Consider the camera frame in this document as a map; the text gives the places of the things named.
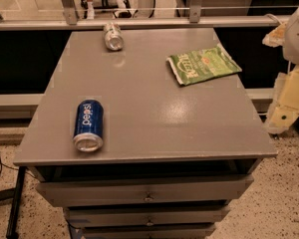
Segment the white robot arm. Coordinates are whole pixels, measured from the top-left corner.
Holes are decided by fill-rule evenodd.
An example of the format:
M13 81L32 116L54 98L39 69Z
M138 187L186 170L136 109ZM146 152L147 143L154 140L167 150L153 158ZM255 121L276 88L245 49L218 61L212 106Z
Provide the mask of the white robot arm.
M288 67L294 65L293 70L278 74L266 116L266 130L280 134L299 118L299 7L287 22L268 33L262 43L269 47L281 46Z

